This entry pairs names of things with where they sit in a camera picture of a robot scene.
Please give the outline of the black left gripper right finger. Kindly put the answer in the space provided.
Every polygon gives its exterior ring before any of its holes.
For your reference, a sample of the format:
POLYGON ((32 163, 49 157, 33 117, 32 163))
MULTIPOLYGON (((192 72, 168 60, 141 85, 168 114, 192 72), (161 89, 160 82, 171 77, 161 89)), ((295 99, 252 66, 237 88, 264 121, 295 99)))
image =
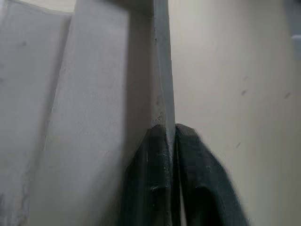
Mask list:
POLYGON ((198 133, 177 124, 176 149, 187 226, 247 226, 225 168, 198 133))

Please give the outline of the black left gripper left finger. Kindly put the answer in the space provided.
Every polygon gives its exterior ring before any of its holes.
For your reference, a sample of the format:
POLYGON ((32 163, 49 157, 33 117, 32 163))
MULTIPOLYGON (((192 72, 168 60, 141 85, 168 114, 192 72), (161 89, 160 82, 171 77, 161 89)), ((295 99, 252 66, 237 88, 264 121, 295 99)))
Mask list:
POLYGON ((156 125, 127 167, 119 226, 172 226, 171 179, 166 129, 156 125))

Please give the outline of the white cloth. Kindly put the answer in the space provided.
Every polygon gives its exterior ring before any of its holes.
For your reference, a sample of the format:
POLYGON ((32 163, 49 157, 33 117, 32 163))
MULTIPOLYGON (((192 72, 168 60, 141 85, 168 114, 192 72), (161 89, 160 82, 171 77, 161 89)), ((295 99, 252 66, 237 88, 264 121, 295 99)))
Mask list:
POLYGON ((0 226, 119 226, 174 95, 167 0, 0 0, 0 226))

